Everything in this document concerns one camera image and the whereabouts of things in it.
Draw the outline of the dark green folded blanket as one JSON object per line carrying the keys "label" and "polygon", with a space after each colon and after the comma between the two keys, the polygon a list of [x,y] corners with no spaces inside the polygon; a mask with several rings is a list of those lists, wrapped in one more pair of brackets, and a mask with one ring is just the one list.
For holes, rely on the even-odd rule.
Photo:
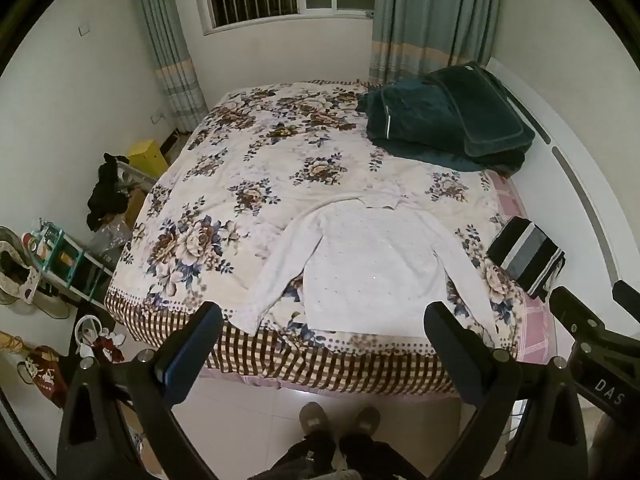
{"label": "dark green folded blanket", "polygon": [[509,177],[535,137],[506,87],[474,62],[372,88],[357,110],[367,116],[368,139],[386,153],[457,171]]}

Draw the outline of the black clothes pile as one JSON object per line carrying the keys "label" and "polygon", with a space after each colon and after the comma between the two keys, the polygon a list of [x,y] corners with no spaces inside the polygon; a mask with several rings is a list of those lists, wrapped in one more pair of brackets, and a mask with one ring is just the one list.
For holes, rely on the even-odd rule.
{"label": "black clothes pile", "polygon": [[120,184],[118,163],[128,162],[126,157],[103,154],[104,163],[98,169],[98,182],[87,202],[89,212],[86,223],[91,232],[101,229],[128,209],[129,193]]}

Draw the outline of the left green striped curtain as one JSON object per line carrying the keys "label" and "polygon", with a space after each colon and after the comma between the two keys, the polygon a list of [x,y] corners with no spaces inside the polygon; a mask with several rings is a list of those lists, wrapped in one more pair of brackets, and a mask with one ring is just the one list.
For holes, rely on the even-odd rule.
{"label": "left green striped curtain", "polygon": [[192,132],[207,114],[176,0],[134,0],[155,73],[176,127]]}

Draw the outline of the brown shoe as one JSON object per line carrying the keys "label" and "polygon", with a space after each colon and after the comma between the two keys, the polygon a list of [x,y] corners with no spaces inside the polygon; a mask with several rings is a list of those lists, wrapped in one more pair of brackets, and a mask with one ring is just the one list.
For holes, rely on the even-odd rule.
{"label": "brown shoe", "polygon": [[374,406],[363,408],[352,423],[352,431],[372,437],[381,422],[381,414]]}
{"label": "brown shoe", "polygon": [[330,422],[326,412],[317,402],[305,404],[298,415],[300,426],[305,436],[310,436],[317,431],[328,431]]}

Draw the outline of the right brown shoe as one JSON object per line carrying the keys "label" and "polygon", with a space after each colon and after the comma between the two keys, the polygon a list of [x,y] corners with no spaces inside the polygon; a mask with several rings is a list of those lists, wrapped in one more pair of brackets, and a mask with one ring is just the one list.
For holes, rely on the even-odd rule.
{"label": "right brown shoe", "polygon": [[372,437],[381,422],[381,414],[374,406],[363,408],[352,423],[352,431]]}

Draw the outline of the black grey striped folded garment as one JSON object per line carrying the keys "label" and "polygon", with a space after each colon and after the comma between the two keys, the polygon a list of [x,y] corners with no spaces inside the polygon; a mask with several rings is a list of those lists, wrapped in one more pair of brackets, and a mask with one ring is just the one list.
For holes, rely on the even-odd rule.
{"label": "black grey striped folded garment", "polygon": [[566,259],[564,250],[526,218],[514,216],[488,248],[488,258],[532,299],[547,301]]}

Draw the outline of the red bag on floor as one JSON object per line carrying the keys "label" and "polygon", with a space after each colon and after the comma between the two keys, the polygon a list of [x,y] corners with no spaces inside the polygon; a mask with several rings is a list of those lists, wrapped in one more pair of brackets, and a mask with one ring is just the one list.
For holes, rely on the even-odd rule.
{"label": "red bag on floor", "polygon": [[16,369],[25,384],[36,386],[46,399],[62,410],[67,385],[60,364],[60,356],[52,348],[41,346],[27,352]]}

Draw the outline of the yellow box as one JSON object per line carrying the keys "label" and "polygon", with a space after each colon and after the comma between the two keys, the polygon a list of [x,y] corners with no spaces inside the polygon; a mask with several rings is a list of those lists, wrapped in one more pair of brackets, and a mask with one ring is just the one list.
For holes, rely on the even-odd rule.
{"label": "yellow box", "polygon": [[148,176],[159,179],[168,169],[168,162],[153,139],[134,144],[127,154],[129,163]]}

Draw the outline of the white knit sweater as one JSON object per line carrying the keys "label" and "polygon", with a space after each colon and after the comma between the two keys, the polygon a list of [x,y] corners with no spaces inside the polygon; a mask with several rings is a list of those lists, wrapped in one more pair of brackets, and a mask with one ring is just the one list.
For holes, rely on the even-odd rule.
{"label": "white knit sweater", "polygon": [[480,274],[432,214],[403,197],[362,192],[314,205],[271,248],[234,326],[254,334],[293,278],[312,330],[424,337],[423,317],[454,286],[485,344],[498,330]]}

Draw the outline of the right green striped curtain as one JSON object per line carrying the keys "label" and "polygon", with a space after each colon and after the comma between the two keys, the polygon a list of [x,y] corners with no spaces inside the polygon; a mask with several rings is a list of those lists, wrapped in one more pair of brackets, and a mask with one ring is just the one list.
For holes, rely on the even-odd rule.
{"label": "right green striped curtain", "polygon": [[371,84],[420,78],[448,66],[486,65],[501,0],[374,0]]}

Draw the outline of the green striped curtain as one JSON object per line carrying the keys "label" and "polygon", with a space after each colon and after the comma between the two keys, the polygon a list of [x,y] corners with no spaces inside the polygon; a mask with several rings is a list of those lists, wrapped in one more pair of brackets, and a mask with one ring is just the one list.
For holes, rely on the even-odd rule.
{"label": "green striped curtain", "polygon": [[501,0],[374,0],[371,84],[420,78],[448,66],[486,65]]}
{"label": "green striped curtain", "polygon": [[155,73],[176,127],[192,132],[207,114],[176,0],[134,0]]}

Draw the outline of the white red small items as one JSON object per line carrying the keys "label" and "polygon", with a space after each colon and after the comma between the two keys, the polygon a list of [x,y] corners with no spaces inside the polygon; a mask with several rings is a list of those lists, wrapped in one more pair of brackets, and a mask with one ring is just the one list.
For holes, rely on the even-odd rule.
{"label": "white red small items", "polygon": [[94,315],[84,315],[75,324],[74,341],[81,359],[93,358],[100,363],[121,363],[125,361],[122,345],[124,334],[115,333],[104,327]]}

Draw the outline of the left brown shoe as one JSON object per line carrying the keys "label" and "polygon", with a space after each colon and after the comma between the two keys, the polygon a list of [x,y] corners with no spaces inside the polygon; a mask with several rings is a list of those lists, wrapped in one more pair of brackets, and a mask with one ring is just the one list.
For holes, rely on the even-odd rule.
{"label": "left brown shoe", "polygon": [[326,412],[317,402],[305,404],[298,415],[300,426],[305,436],[310,436],[317,431],[328,431],[330,422]]}

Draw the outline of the white sneaker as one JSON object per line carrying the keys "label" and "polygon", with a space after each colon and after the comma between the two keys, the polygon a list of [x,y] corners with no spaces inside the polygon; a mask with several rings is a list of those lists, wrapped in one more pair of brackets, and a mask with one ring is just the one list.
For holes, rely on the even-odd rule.
{"label": "white sneaker", "polygon": [[32,305],[55,321],[70,317],[70,306],[62,299],[57,288],[50,285],[39,286],[32,297]]}

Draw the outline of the beige patterned bag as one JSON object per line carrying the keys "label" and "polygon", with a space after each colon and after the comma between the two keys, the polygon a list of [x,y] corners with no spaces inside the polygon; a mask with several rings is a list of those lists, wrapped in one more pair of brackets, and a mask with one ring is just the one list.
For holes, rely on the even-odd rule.
{"label": "beige patterned bag", "polygon": [[40,282],[40,271],[21,239],[11,230],[1,228],[1,303],[14,304],[21,300],[32,304]]}

